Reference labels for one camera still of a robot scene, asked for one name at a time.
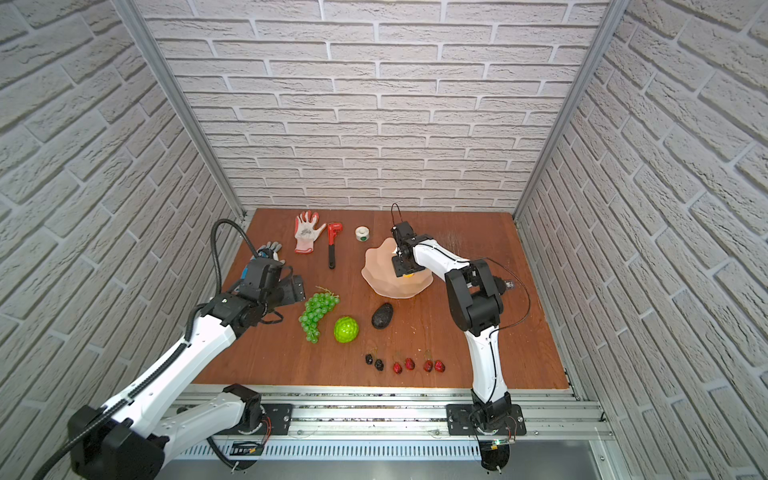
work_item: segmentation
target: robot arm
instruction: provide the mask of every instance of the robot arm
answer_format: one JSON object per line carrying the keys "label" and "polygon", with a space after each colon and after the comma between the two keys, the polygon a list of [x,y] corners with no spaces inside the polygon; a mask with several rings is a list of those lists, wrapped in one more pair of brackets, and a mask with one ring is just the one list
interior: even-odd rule
{"label": "robot arm", "polygon": [[458,257],[428,235],[416,235],[408,222],[392,227],[397,242],[392,265],[397,276],[425,268],[445,281],[449,309],[469,345],[472,361],[472,398],[478,427],[486,432],[504,424],[511,399],[498,353],[498,324],[504,311],[501,295],[514,287],[491,274],[484,260]]}

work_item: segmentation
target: wire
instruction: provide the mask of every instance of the wire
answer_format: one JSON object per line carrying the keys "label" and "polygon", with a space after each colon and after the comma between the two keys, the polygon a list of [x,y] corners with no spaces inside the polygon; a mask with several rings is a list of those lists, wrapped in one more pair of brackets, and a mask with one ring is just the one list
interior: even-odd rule
{"label": "wire", "polygon": [[256,247],[253,246],[253,243],[251,243],[250,238],[245,234],[242,228],[240,228],[240,225],[237,223],[234,223],[232,220],[228,218],[220,218],[219,220],[216,220],[214,222],[214,225],[210,228],[210,257],[214,261],[214,272],[216,272],[216,292],[214,295],[218,295],[221,293],[221,264],[219,263],[219,250],[216,247],[216,232],[219,229],[219,226],[222,223],[226,223],[227,225],[231,225],[237,232],[240,234],[240,236],[245,240],[246,245],[250,249],[251,254],[254,257],[259,256],[259,252],[256,250]]}

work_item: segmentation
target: green fruit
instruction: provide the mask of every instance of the green fruit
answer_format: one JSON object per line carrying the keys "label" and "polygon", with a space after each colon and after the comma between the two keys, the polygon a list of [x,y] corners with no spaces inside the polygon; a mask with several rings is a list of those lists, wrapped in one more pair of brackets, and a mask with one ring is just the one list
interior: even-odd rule
{"label": "green fruit", "polygon": [[351,316],[343,316],[336,321],[336,325],[333,327],[333,336],[339,343],[349,343],[357,337],[359,331],[360,328],[355,319]]}

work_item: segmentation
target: red and white glove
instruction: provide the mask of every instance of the red and white glove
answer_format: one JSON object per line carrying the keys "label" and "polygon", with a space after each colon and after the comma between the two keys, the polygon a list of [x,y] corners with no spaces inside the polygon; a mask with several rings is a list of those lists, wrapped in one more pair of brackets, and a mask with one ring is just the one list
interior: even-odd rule
{"label": "red and white glove", "polygon": [[293,235],[296,238],[296,253],[312,253],[314,249],[313,244],[317,237],[323,232],[326,227],[325,224],[320,225],[320,228],[314,230],[317,224],[319,214],[315,212],[310,220],[310,214],[312,212],[302,212],[296,217],[296,232]]}

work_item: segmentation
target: black mounting plate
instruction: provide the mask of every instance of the black mounting plate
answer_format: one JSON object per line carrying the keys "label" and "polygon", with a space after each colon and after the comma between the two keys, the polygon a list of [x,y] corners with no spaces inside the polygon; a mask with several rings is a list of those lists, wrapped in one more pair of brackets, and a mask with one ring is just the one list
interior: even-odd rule
{"label": "black mounting plate", "polygon": [[[272,435],[288,435],[288,428],[290,427],[290,416],[293,412],[293,406],[289,403],[262,403],[262,408],[266,413],[266,416],[270,417],[272,422]],[[264,435],[266,433],[266,426],[259,425],[259,428],[251,433],[251,435]],[[232,429],[222,430],[217,435],[242,435],[237,431],[237,427]]]}
{"label": "black mounting plate", "polygon": [[[445,413],[448,418],[448,434],[449,435],[474,435],[477,433],[472,421],[469,419],[469,414],[475,411],[475,407],[468,403],[451,403],[445,406]],[[509,413],[511,420],[508,419],[509,428],[512,429],[512,433],[517,436],[525,435],[528,431],[525,429],[525,418],[523,417],[523,411],[520,405],[512,404]],[[517,424],[517,432],[515,432],[515,423]],[[504,435],[506,432],[499,431],[499,435]]]}

